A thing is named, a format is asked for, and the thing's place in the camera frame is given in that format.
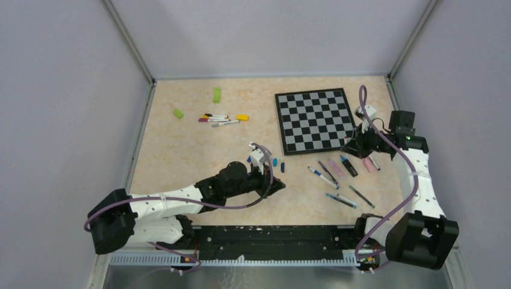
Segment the beige table surface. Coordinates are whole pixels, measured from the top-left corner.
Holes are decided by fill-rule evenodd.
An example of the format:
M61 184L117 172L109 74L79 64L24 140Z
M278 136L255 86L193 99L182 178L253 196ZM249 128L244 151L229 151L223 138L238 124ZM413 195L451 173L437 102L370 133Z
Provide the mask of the beige table surface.
M278 158L275 176L286 188L248 209L190 215L194 225L351 225L362 213L384 215L403 199L390 156L374 154L381 166L376 173L368 173L360 160L349 156L359 172L352 178L341 165L338 151L285 157L281 144L274 94L343 87L353 112L359 105L361 84L368 88L368 104L388 123L392 103L382 76L158 81L130 193L183 188L217 174L232 161L248 167L248 143L254 141ZM217 86L221 88L221 102L214 104L213 88ZM175 108L183 112L182 119L172 114ZM234 117L248 114L250 120L212 128L211 123L198 122L203 113ZM328 158L349 176L337 191L307 169L312 166L322 171L318 160L326 163ZM286 163L285 173L280 172L281 161ZM371 209L358 198L348 184L376 208ZM325 192L342 193L359 207L347 207L326 197ZM227 200L227 205L248 204L257 197L255 192L243 194ZM400 216L401 213L391 220L397 221Z

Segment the white wall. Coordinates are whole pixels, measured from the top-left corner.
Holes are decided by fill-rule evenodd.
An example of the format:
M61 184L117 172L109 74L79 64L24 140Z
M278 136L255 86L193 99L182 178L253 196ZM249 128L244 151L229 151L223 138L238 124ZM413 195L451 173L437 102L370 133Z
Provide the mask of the white wall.
M428 1L114 0L154 78L387 74Z
M477 288L509 288L511 2L443 1L398 75Z
M148 84L99 0L0 1L0 288L83 288Z

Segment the yellow block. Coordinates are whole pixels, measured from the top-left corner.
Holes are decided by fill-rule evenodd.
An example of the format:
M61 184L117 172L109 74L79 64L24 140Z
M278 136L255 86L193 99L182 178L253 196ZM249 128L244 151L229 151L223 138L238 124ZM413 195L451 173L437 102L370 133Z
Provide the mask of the yellow block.
M246 114L238 114L236 116L236 119L239 119L239 120L248 120L248 116Z

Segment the chessboard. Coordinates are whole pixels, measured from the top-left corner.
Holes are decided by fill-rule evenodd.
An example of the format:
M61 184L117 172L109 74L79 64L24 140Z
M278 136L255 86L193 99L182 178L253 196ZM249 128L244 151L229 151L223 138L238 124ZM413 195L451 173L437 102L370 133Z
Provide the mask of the chessboard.
M275 101L284 155L340 150L354 134L344 89L278 93Z

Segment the green eraser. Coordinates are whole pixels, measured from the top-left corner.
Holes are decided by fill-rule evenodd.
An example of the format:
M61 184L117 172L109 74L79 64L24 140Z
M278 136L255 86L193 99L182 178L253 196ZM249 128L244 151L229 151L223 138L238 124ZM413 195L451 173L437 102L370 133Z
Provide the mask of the green eraser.
M213 103L220 103L220 87L215 87L215 94L213 95Z
M184 114L177 108L174 110L174 115L177 116L178 119L180 119L184 116Z

